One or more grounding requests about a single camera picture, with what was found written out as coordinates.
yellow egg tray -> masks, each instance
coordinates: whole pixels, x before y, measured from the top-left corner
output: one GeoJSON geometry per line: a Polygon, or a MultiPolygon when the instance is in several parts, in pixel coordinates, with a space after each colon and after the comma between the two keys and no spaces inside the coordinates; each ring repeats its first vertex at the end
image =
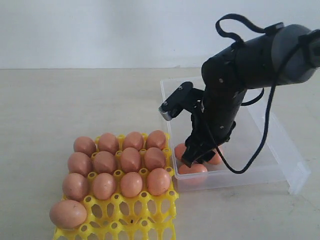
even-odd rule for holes
{"type": "MultiPolygon", "coordinates": [[[[140,194],[133,198],[124,197],[121,194],[120,180],[125,175],[121,170],[119,158],[122,153],[122,143],[125,135],[119,135],[119,151],[115,154],[118,160],[118,170],[113,173],[117,182],[115,193],[107,200],[99,200],[94,197],[92,190],[81,202],[87,210],[86,221],[73,230],[56,227],[54,240],[175,240],[175,227],[173,219],[176,217],[175,201],[179,197],[171,181],[168,191],[160,196],[153,196],[147,190],[147,177],[149,171],[144,165],[144,149],[148,135],[143,133],[143,149],[140,150],[142,168],[139,174],[143,180],[140,194]],[[170,238],[165,232],[169,230],[170,238]]],[[[174,170],[171,167],[172,151],[168,147],[169,135],[166,133],[166,145],[162,150],[166,159],[166,171],[172,177],[174,170]]],[[[88,174],[90,184],[97,176],[96,172],[88,174]]]]}

egg tray cup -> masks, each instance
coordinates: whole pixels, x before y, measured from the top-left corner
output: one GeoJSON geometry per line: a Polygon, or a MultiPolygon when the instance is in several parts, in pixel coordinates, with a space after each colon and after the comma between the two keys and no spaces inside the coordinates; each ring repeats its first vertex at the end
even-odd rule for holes
{"type": "MultiPolygon", "coordinates": [[[[170,183],[169,189],[162,195],[151,195],[147,190],[147,177],[150,173],[145,168],[144,149],[148,135],[143,133],[143,149],[139,151],[142,168],[139,170],[139,174],[142,177],[143,186],[142,191],[136,197],[128,198],[121,194],[120,181],[125,173],[121,170],[120,156],[122,153],[122,143],[125,139],[125,135],[119,135],[117,137],[119,141],[119,151],[115,154],[117,159],[118,170],[114,171],[113,176],[116,180],[116,191],[107,200],[99,200],[93,195],[92,189],[89,194],[80,203],[84,205],[87,211],[87,218],[83,224],[75,229],[61,229],[56,227],[53,235],[54,240],[62,239],[68,240],[118,240],[123,232],[126,234],[128,240],[134,240],[135,234],[140,232],[141,237],[139,239],[148,240],[149,232],[154,230],[157,235],[157,240],[164,240],[164,232],[169,229],[171,231],[171,240],[176,239],[175,227],[173,220],[175,219],[176,205],[175,201],[179,197],[178,193],[174,189],[173,181],[170,183]],[[162,204],[169,204],[168,210],[162,212],[162,204]]],[[[171,167],[171,155],[172,151],[168,148],[169,135],[166,133],[165,148],[162,150],[165,155],[164,169],[169,173],[171,178],[174,175],[174,170],[171,167]]],[[[95,158],[97,152],[92,154],[91,159],[95,158]]],[[[87,179],[92,184],[93,180],[98,174],[96,172],[90,172],[87,179]]]]}

egg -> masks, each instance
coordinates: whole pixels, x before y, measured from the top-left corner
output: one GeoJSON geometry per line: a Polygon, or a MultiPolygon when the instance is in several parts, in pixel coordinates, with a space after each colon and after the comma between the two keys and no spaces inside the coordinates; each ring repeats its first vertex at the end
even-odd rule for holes
{"type": "Polygon", "coordinates": [[[116,157],[108,151],[100,151],[94,156],[93,168],[98,174],[113,174],[117,170],[116,157]]]}
{"type": "MultiPolygon", "coordinates": [[[[195,173],[206,173],[208,169],[199,163],[194,163],[191,167],[183,164],[179,167],[178,173],[179,174],[195,174],[195,173]]],[[[182,179],[182,182],[188,185],[196,186],[203,183],[207,179],[207,176],[197,176],[196,178],[190,179],[182,179]]]]}
{"type": "Polygon", "coordinates": [[[137,149],[128,147],[120,155],[120,165],[125,173],[138,172],[141,168],[141,156],[137,149]]]}
{"type": "Polygon", "coordinates": [[[165,148],[165,146],[166,146],[166,135],[161,130],[155,130],[151,132],[145,142],[146,149],[154,147],[162,150],[165,148]]]}
{"type": "Polygon", "coordinates": [[[163,151],[156,147],[150,147],[144,154],[145,167],[152,171],[166,166],[166,156],[163,151]]]}
{"type": "Polygon", "coordinates": [[[175,148],[174,148],[174,155],[176,157],[176,159],[180,160],[182,159],[182,155],[185,153],[187,147],[184,143],[180,143],[178,144],[175,148]]]}
{"type": "Polygon", "coordinates": [[[51,222],[61,229],[74,229],[87,219],[86,208],[74,200],[62,200],[54,204],[49,212],[51,222]]]}
{"type": "MultiPolygon", "coordinates": [[[[222,155],[224,154],[222,149],[219,147],[220,152],[222,153],[222,155]]],[[[220,157],[219,153],[217,152],[216,149],[213,150],[215,152],[215,155],[210,159],[210,161],[208,161],[208,164],[212,164],[212,165],[218,165],[222,163],[222,158],[220,157]]]]}
{"type": "Polygon", "coordinates": [[[147,177],[148,192],[154,196],[164,194],[170,188],[170,184],[170,174],[163,168],[152,170],[147,177]]]}
{"type": "Polygon", "coordinates": [[[89,181],[79,173],[68,174],[62,183],[62,191],[70,200],[82,201],[89,194],[89,190],[89,181]]]}
{"type": "Polygon", "coordinates": [[[98,141],[99,151],[107,151],[113,155],[119,150],[119,142],[115,135],[112,133],[104,133],[100,136],[98,141]]]}
{"type": "Polygon", "coordinates": [[[92,181],[93,195],[99,200],[107,200],[115,193],[117,183],[115,177],[109,173],[103,172],[92,181]]]}
{"type": "Polygon", "coordinates": [[[133,131],[130,132],[127,136],[125,136],[122,150],[127,148],[135,148],[140,151],[144,147],[144,137],[140,132],[133,131]]]}
{"type": "Polygon", "coordinates": [[[93,171],[91,158],[83,152],[72,153],[68,158],[67,166],[70,173],[81,174],[84,177],[93,171]]]}
{"type": "Polygon", "coordinates": [[[139,173],[128,172],[120,180],[120,188],[123,196],[134,198],[137,196],[143,187],[143,180],[139,173]]]}
{"type": "Polygon", "coordinates": [[[90,137],[80,136],[74,141],[73,150],[91,157],[91,155],[96,152],[97,148],[95,142],[90,137]]]}

robotic arm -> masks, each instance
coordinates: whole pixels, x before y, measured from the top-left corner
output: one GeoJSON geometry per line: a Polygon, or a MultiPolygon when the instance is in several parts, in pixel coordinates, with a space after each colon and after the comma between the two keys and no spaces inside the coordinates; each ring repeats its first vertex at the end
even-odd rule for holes
{"type": "Polygon", "coordinates": [[[196,89],[191,82],[184,82],[162,103],[159,111],[167,121],[183,110],[191,113],[192,132],[185,141],[184,164],[191,167],[195,162],[207,162],[216,149],[228,169],[242,174],[265,144],[276,86],[304,83],[320,67],[320,30],[311,31],[298,24],[284,26],[282,22],[259,28],[238,14],[222,17],[215,27],[218,34],[235,42],[203,63],[201,75],[205,89],[196,89]],[[237,34],[221,29],[220,21],[225,19],[242,22],[263,35],[245,42],[237,34]],[[218,146],[229,141],[240,106],[257,102],[266,87],[271,89],[261,143],[247,165],[242,170],[234,170],[218,146]],[[247,90],[260,88],[262,92],[257,98],[243,102],[247,90]]]}

egg tray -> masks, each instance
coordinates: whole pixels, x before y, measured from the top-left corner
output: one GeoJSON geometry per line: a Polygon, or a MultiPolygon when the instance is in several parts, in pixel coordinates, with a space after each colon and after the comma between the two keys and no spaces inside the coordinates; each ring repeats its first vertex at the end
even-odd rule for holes
{"type": "MultiPolygon", "coordinates": [[[[148,135],[143,133],[143,147],[146,145],[148,135]]],[[[168,148],[169,135],[166,135],[165,148],[162,150],[166,159],[166,171],[172,177],[174,170],[171,167],[172,151],[168,148]]],[[[142,168],[139,174],[143,180],[143,187],[140,194],[133,198],[124,197],[121,194],[120,180],[125,175],[121,170],[119,158],[122,153],[122,143],[125,135],[119,135],[119,151],[115,154],[117,159],[118,170],[113,173],[117,186],[115,193],[107,200],[99,200],[94,197],[92,190],[87,195],[81,204],[87,210],[86,221],[76,229],[61,229],[56,227],[53,235],[54,240],[135,240],[136,234],[140,234],[139,239],[148,240],[151,231],[155,231],[158,240],[164,240],[164,232],[168,229],[171,231],[171,240],[176,239],[175,227],[173,219],[176,217],[175,201],[179,197],[174,189],[171,181],[170,187],[166,193],[160,196],[151,195],[147,191],[148,169],[144,165],[145,149],[140,150],[142,159],[142,168]],[[126,238],[121,238],[121,234],[125,234],[126,238]]],[[[98,174],[90,172],[87,176],[90,184],[98,174]]]]}

